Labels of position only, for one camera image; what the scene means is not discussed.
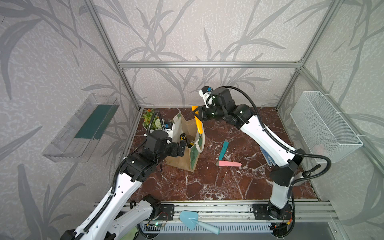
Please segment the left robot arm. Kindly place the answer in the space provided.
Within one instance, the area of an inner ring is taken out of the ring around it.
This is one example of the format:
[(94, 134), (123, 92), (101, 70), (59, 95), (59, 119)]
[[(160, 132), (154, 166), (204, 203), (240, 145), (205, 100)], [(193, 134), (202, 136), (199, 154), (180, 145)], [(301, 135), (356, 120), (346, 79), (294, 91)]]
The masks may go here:
[(188, 146), (186, 134), (176, 141), (164, 130), (148, 133), (146, 139), (117, 167), (110, 190), (92, 213), (62, 240), (119, 240), (139, 223), (160, 214), (161, 202), (148, 195), (122, 216), (119, 213), (149, 175), (167, 157), (182, 157)]

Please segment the pink utility knife crosswise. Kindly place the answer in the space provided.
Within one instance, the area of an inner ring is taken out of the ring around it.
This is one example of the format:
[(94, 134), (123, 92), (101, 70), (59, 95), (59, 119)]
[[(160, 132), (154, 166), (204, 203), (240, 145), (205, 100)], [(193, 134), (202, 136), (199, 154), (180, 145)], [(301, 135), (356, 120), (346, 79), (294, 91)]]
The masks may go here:
[(216, 166), (219, 167), (241, 167), (242, 164), (239, 162), (230, 162), (230, 161), (217, 161)]

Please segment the green Christmas jute pouch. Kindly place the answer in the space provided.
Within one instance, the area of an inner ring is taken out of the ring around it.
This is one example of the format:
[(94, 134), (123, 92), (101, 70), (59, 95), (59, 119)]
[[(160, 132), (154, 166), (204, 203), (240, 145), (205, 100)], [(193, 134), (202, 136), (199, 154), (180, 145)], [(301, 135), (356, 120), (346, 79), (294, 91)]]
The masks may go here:
[(185, 148), (183, 156), (167, 157), (166, 164), (193, 173), (204, 150), (205, 133), (201, 126), (197, 126), (195, 119), (187, 121), (181, 112), (173, 117), (171, 124), (165, 131), (172, 138), (172, 142), (185, 144)]

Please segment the yellow black utility knife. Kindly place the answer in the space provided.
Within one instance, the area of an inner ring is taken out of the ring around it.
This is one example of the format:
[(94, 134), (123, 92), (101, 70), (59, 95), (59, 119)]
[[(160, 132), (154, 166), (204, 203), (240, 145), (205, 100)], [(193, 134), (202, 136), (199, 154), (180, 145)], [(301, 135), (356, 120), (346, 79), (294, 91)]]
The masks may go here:
[(188, 138), (186, 134), (181, 134), (180, 140), (188, 148), (192, 148), (192, 146), (194, 145), (194, 141), (192, 141), (190, 138)]

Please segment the orange utility knife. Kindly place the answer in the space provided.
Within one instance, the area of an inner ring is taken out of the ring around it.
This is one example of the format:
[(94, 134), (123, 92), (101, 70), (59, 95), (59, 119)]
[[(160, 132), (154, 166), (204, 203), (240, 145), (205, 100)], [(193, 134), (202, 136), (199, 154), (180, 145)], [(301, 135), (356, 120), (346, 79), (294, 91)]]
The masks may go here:
[(200, 120), (200, 115), (199, 115), (199, 107), (198, 106), (192, 106), (191, 107), (193, 113), (194, 113), (194, 116), (195, 116), (195, 121), (196, 121), (196, 125), (197, 125), (197, 130), (199, 132), (200, 135), (203, 134), (204, 132), (204, 129), (203, 129), (203, 124)]

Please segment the teal utility knife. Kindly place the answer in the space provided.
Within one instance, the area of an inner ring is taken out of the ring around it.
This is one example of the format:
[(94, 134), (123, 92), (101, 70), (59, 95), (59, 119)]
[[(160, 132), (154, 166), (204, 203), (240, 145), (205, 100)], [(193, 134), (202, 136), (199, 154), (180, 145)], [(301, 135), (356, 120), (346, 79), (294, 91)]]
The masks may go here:
[(227, 149), (228, 149), (228, 146), (229, 146), (229, 141), (228, 140), (225, 140), (224, 143), (223, 143), (223, 147), (222, 147), (222, 150), (220, 152), (220, 155), (218, 157), (219, 161), (222, 161), (226, 152), (227, 152)]

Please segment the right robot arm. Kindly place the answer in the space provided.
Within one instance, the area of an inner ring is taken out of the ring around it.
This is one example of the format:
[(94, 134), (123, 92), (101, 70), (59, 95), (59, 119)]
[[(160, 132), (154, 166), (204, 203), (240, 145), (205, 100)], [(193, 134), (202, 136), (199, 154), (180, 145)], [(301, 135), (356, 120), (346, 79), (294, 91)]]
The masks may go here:
[[(194, 115), (200, 122), (223, 120), (235, 126), (259, 145), (268, 164), (273, 166), (270, 174), (273, 190), (268, 206), (273, 218), (277, 218), (286, 208), (295, 185), (318, 178), (331, 168), (330, 158), (296, 150), (281, 140), (264, 124), (252, 99), (239, 88), (222, 86), (213, 89), (205, 86), (199, 90), (199, 95), (204, 105), (198, 106)], [(304, 158), (324, 160), (326, 166), (314, 175), (310, 171), (298, 175), (298, 168)]]

